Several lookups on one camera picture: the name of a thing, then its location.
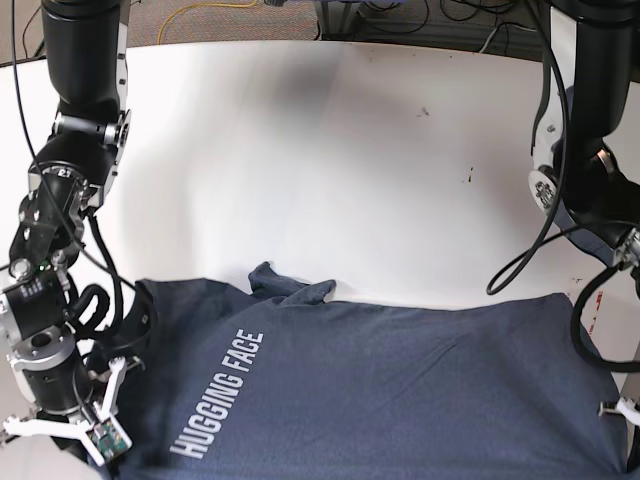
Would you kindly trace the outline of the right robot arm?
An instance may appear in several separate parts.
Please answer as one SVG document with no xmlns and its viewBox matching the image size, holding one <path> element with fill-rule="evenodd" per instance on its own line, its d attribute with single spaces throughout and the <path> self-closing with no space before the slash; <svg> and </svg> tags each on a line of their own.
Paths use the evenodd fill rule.
<svg viewBox="0 0 640 480">
<path fill-rule="evenodd" d="M 96 218 L 117 176 L 130 130 L 126 1 L 45 1 L 40 7 L 50 81 L 59 96 L 52 131 L 32 152 L 19 226 L 1 270 L 1 334 L 33 412 L 9 417 L 1 437 L 45 435 L 98 465 L 127 452 L 119 389 L 139 367 L 154 315 L 148 294 L 108 252 L 95 265 L 113 282 L 78 289 L 70 268 L 100 237 Z"/>
</svg>

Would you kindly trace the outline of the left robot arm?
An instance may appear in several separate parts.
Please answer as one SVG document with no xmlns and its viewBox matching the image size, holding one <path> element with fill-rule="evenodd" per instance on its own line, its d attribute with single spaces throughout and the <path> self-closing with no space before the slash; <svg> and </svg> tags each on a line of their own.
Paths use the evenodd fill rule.
<svg viewBox="0 0 640 480">
<path fill-rule="evenodd" d="M 636 360 L 607 360 L 586 345 L 581 317 L 617 273 L 639 278 L 639 186 L 605 139 L 619 126 L 631 83 L 636 1 L 544 1 L 529 6 L 543 50 L 543 88 L 531 137 L 529 186 L 545 213 L 604 270 L 579 293 L 570 338 L 590 366 L 636 374 Z"/>
</svg>

